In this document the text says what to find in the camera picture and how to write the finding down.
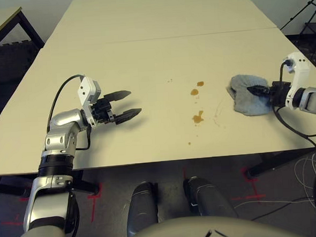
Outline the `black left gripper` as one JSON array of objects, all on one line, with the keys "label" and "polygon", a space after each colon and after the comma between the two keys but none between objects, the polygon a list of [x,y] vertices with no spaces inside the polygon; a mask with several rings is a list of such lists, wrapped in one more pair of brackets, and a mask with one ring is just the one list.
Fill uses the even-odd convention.
[{"label": "black left gripper", "polygon": [[131,91],[127,90],[117,91],[106,94],[103,98],[98,99],[98,101],[91,105],[91,113],[94,120],[98,124],[115,122],[116,125],[119,125],[137,116],[142,111],[141,108],[128,109],[120,115],[115,116],[112,113],[112,106],[110,102],[122,100],[130,94]]}]

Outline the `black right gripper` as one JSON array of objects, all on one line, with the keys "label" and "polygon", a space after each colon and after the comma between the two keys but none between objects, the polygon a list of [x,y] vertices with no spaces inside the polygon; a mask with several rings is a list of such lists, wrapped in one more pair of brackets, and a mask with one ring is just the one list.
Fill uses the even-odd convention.
[{"label": "black right gripper", "polygon": [[272,86],[265,87],[263,85],[249,86],[247,90],[257,97],[267,97],[270,95],[269,101],[273,107],[285,107],[286,98],[291,88],[290,82],[272,82]]}]

